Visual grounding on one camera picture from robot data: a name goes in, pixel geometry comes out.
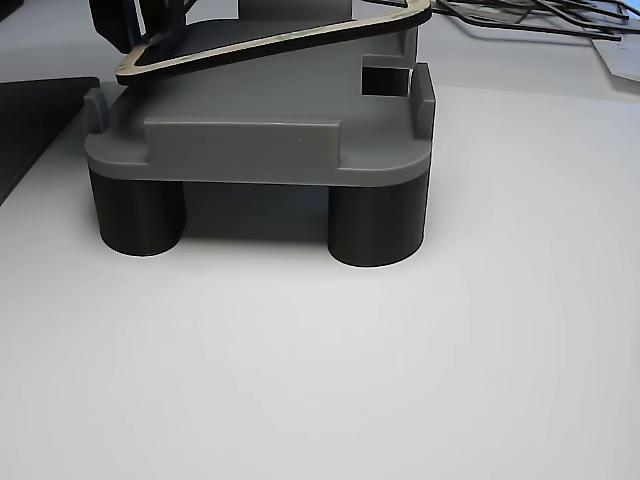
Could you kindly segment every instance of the black object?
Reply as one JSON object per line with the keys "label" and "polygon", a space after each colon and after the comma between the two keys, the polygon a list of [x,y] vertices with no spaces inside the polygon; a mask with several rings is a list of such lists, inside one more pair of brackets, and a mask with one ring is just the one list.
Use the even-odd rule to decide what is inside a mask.
{"label": "black object", "polygon": [[11,15],[23,3],[24,0],[0,0],[0,21]]}
{"label": "black object", "polygon": [[0,84],[0,205],[99,85],[96,78]]}
{"label": "black object", "polygon": [[129,53],[140,41],[140,25],[133,0],[89,0],[93,26],[120,53]]}
{"label": "black object", "polygon": [[173,248],[187,221],[182,182],[115,180],[89,169],[100,235],[113,250],[146,257]]}
{"label": "black object", "polygon": [[332,187],[329,251],[357,267],[397,263],[424,239],[429,171],[390,187]]}
{"label": "black object", "polygon": [[[103,241],[125,255],[147,257],[173,248],[187,213],[182,182],[116,180],[89,169]],[[357,267],[400,262],[424,239],[429,171],[390,187],[331,187],[331,254]]]}

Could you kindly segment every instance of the gray plastic platform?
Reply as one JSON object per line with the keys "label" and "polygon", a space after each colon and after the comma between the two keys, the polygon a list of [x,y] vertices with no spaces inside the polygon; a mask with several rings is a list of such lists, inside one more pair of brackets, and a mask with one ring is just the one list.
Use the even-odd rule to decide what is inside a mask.
{"label": "gray plastic platform", "polygon": [[[318,21],[216,20],[178,54]],[[378,187],[431,162],[435,98],[417,31],[276,55],[87,97],[89,166],[120,180]],[[363,95],[363,68],[413,69],[408,97]]]}

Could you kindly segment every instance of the black cylinder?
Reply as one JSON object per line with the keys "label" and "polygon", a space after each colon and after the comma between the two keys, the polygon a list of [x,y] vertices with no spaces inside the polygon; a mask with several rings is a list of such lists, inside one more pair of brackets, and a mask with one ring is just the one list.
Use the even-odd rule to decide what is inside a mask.
{"label": "black cylinder", "polygon": [[429,171],[390,187],[331,187],[329,251],[340,262],[379,267],[422,245]]}
{"label": "black cylinder", "polygon": [[182,182],[115,180],[89,169],[100,235],[113,250],[136,257],[173,248],[187,220]]}

